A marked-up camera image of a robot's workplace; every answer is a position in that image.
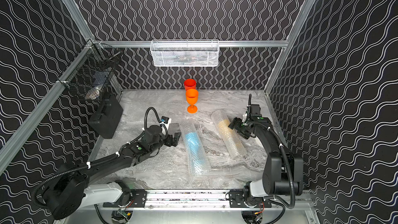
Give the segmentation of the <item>bubble yellow glass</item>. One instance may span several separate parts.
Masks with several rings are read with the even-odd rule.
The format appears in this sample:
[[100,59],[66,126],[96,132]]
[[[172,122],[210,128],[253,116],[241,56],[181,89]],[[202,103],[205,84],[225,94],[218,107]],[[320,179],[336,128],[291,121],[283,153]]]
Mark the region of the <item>bubble yellow glass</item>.
[[211,118],[220,134],[226,148],[232,159],[244,157],[247,151],[243,146],[239,135],[229,128],[230,120],[223,110],[217,110],[212,113]]

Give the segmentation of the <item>bubble blue glass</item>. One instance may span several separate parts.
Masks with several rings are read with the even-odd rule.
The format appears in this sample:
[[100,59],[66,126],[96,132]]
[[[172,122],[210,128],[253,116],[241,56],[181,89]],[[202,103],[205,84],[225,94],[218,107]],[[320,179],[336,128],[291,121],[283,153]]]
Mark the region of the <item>bubble blue glass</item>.
[[193,122],[180,124],[180,130],[188,154],[189,172],[192,176],[201,176],[211,170],[210,162],[200,136]]

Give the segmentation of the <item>orange plastic wine glass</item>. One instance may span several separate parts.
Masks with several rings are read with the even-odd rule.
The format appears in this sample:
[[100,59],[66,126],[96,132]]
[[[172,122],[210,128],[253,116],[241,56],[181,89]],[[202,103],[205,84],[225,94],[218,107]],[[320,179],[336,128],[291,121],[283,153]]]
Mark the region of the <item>orange plastic wine glass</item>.
[[186,100],[189,104],[187,111],[191,114],[194,114],[198,111],[197,106],[195,105],[198,101],[199,92],[196,89],[189,89],[186,91]]

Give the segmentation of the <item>red plastic wine glass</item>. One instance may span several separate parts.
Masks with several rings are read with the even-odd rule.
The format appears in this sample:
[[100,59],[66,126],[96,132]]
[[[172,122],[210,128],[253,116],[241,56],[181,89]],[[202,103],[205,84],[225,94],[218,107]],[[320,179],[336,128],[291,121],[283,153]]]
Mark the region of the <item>red plastic wine glass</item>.
[[190,90],[190,89],[196,89],[197,88],[197,82],[194,79],[186,79],[183,83],[184,85],[184,89],[186,91]]

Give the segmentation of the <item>bubble orange glass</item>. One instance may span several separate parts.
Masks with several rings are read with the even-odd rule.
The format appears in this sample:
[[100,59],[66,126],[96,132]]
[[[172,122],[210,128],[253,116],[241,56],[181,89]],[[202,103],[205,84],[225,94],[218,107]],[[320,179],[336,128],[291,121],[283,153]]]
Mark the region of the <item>bubble orange glass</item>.
[[176,147],[163,146],[159,153],[147,160],[125,169],[132,175],[143,173],[188,173],[188,154],[184,144],[178,144]]

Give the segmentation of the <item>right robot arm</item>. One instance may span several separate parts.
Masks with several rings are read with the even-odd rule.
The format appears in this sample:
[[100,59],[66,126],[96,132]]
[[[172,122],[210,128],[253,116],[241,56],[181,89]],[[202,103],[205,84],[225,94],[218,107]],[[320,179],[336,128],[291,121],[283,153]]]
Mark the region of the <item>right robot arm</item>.
[[251,203],[262,198],[293,209],[303,192],[303,158],[289,151],[268,118],[234,118],[229,128],[245,139],[257,138],[267,153],[262,178],[246,184],[245,200]]

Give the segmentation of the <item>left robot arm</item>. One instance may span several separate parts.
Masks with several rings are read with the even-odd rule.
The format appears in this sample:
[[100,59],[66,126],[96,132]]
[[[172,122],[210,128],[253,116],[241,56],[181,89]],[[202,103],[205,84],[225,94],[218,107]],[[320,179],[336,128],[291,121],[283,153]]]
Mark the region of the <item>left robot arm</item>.
[[174,135],[149,135],[142,132],[109,156],[76,166],[66,165],[32,190],[32,202],[50,210],[55,220],[61,220],[78,210],[89,198],[86,189],[94,182],[152,158],[152,153],[164,145],[176,147],[180,137],[180,132]]

